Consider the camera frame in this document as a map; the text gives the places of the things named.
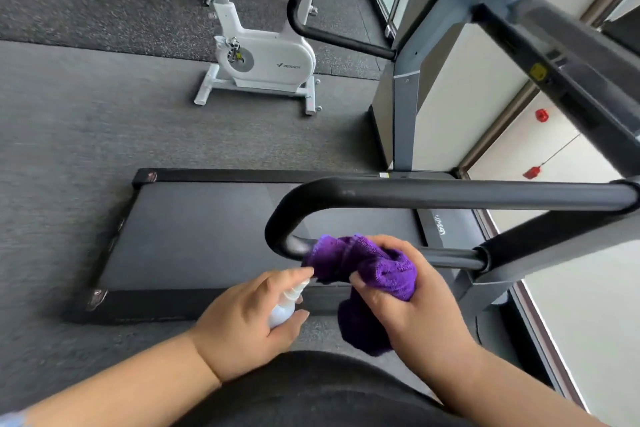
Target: treadmill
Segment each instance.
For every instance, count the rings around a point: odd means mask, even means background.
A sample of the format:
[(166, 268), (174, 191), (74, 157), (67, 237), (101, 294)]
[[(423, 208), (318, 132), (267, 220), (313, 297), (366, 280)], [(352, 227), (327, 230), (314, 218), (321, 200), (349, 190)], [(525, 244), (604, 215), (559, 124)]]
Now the treadmill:
[[(638, 56), (544, 0), (428, 0), (391, 49), (302, 25), (299, 3), (287, 5), (297, 33), (394, 63), (394, 170), (140, 169), (131, 201), (67, 318), (196, 319), (229, 286), (299, 264), (323, 234), (390, 234), (417, 246), (440, 271), (478, 341), (479, 318), (493, 314), (495, 342), (558, 389), (512, 286), (534, 271), (639, 237)], [(624, 178), (468, 181), (412, 170), (420, 64), (457, 23), (480, 26)], [(548, 212), (485, 236), (473, 210), (498, 208)], [(350, 288), (310, 284), (305, 308), (335, 314)]]

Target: left hand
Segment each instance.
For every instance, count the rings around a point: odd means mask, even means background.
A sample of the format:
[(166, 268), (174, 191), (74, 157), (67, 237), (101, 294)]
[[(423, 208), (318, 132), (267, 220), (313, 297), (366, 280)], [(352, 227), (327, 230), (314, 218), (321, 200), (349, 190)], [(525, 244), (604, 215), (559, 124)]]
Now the left hand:
[(313, 274), (311, 267), (265, 272), (213, 301), (188, 335), (220, 382), (263, 366), (289, 349), (308, 311), (296, 310), (272, 330), (267, 320), (280, 294)]

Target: yellow warning sticker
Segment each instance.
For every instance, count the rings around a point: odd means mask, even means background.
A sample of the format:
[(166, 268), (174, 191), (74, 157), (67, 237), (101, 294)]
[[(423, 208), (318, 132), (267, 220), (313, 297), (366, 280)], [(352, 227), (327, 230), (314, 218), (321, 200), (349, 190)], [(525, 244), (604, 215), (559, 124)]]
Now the yellow warning sticker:
[(542, 63), (535, 63), (529, 70), (529, 75), (535, 81), (542, 81), (547, 77), (547, 68)]

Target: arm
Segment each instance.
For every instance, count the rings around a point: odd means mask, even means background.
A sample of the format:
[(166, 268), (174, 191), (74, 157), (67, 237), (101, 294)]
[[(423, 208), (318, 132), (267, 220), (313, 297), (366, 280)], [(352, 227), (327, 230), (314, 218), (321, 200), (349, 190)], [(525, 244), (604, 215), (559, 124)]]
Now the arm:
[(371, 239), (401, 250), (415, 264), (415, 293), (402, 302), (366, 287), (357, 273), (351, 283), (385, 327), (400, 359), (446, 406), (481, 427), (603, 427), (571, 401), (478, 346), (446, 282), (411, 244), (387, 236)]
[(26, 425), (171, 425), (223, 383), (289, 349), (308, 312), (296, 311), (273, 330), (267, 319), (280, 294), (312, 274), (268, 272), (231, 287), (189, 331), (28, 408)]

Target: right hand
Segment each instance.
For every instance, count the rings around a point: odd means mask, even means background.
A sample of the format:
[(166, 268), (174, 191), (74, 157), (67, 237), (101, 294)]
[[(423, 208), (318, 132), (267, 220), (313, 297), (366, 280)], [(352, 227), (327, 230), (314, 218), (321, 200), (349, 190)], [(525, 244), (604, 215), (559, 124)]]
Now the right hand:
[(367, 287), (360, 275), (351, 275), (358, 291), (389, 335), (391, 346), (426, 383), (464, 375), (465, 365), (479, 349), (444, 278), (409, 242), (379, 235), (376, 245), (403, 252), (417, 269), (415, 292), (409, 302)]

